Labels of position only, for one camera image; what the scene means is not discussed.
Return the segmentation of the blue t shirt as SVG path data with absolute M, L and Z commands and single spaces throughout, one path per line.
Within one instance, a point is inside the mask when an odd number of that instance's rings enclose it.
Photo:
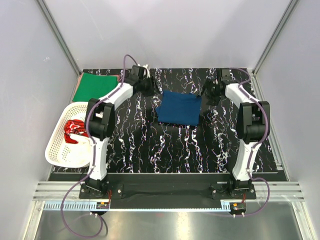
M 156 108 L 157 120 L 165 124 L 197 126 L 202 98 L 192 93 L 164 90 L 161 105 Z

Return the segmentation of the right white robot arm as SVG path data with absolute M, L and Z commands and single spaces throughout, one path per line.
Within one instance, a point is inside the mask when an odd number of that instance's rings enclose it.
M 249 191 L 255 157 L 264 140 L 270 134 L 270 104 L 252 96 L 243 87 L 247 79 L 238 83 L 229 68 L 217 68 L 216 78 L 207 79 L 197 97 L 205 97 L 209 106 L 216 106 L 223 98 L 229 99 L 238 108 L 236 133 L 239 150 L 226 190 L 232 198 L 239 198 Z

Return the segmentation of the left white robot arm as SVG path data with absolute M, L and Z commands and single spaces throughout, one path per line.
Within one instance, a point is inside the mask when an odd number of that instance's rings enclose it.
M 147 64 L 133 65 L 114 90 L 100 99 L 92 98 L 88 101 L 84 123 L 86 133 L 93 143 L 93 159 L 83 181 L 97 198 L 103 198 L 108 193 L 106 153 L 116 125 L 115 111 L 136 93 L 144 96 L 159 93 Z

